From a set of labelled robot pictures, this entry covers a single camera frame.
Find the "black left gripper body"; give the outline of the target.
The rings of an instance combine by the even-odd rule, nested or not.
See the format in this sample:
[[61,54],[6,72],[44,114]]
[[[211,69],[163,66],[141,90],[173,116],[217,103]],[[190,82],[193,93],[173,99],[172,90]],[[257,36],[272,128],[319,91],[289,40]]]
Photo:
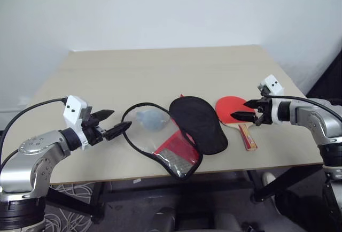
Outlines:
[[99,125],[101,121],[95,120],[92,114],[92,106],[88,106],[84,111],[81,127],[88,144],[94,146],[103,140],[106,130]]

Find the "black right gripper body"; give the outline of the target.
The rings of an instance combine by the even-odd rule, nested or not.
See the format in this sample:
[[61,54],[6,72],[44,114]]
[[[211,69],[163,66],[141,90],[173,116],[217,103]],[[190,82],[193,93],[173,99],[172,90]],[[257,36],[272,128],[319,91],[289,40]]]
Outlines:
[[270,95],[270,90],[267,86],[260,86],[261,99],[256,101],[256,109],[261,114],[255,121],[256,126],[262,124],[271,125],[273,123],[271,112],[272,112],[272,99],[268,96]]

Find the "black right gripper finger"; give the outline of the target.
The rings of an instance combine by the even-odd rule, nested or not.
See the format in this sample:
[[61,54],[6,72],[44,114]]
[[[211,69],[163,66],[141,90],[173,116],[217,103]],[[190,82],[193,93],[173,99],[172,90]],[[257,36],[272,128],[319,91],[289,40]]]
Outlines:
[[237,111],[231,113],[230,116],[235,120],[243,122],[255,122],[257,120],[257,116],[254,112]]
[[251,99],[246,101],[243,105],[251,109],[259,109],[263,107],[263,99]]

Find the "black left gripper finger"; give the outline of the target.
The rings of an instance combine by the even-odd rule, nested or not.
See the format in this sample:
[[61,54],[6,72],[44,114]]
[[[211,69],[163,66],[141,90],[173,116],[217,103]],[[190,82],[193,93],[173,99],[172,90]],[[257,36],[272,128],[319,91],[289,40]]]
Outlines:
[[131,126],[131,121],[124,121],[117,125],[115,125],[113,128],[107,130],[103,133],[103,138],[105,138],[107,141],[110,141],[120,135],[122,135],[126,130],[129,129]]
[[97,121],[103,121],[103,120],[106,120],[113,113],[114,113],[114,110],[100,110],[100,111],[94,112],[91,116]]

